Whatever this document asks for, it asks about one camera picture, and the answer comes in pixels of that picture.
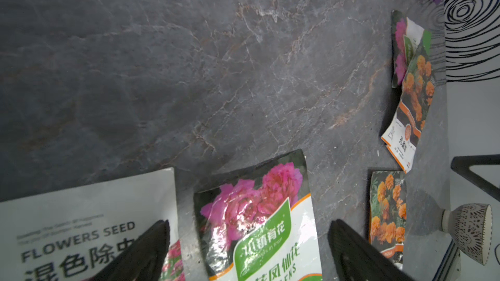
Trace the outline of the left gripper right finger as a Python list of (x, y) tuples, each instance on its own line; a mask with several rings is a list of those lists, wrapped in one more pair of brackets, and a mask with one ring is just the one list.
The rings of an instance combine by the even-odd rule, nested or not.
[(339, 280), (411, 280), (341, 219), (331, 223), (328, 241)]

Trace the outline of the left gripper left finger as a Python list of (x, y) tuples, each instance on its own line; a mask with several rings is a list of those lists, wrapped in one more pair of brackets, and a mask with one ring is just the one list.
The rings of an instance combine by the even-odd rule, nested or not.
[(170, 245), (168, 221), (157, 221), (92, 280), (159, 280)]

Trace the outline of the large marigold seed packet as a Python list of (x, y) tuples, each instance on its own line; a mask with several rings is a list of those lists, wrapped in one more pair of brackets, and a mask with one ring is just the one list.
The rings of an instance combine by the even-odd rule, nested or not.
[(369, 188), (370, 244), (398, 269), (403, 268), (406, 233), (405, 173), (375, 171)]

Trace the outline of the mixed flowers seed packet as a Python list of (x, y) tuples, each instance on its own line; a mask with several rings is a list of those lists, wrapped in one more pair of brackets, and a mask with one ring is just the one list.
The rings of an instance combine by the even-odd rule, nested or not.
[(160, 279), (183, 280), (174, 170), (1, 204), (2, 280), (88, 280), (155, 222), (170, 241)]

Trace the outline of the small marigold seed packet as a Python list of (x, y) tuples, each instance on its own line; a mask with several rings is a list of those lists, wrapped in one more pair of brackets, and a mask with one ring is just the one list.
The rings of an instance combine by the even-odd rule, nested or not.
[(402, 81), (402, 95), (395, 115), (381, 136), (404, 173), (412, 169), (435, 90), (430, 56), (425, 47), (419, 45)]

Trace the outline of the impatiens pink flower packet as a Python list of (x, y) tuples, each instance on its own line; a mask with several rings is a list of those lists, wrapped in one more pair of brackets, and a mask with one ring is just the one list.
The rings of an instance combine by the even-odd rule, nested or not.
[(408, 65), (419, 46), (430, 54), (432, 34), (398, 10), (391, 12), (391, 38), (393, 50), (393, 77), (391, 86), (398, 88), (406, 76)]

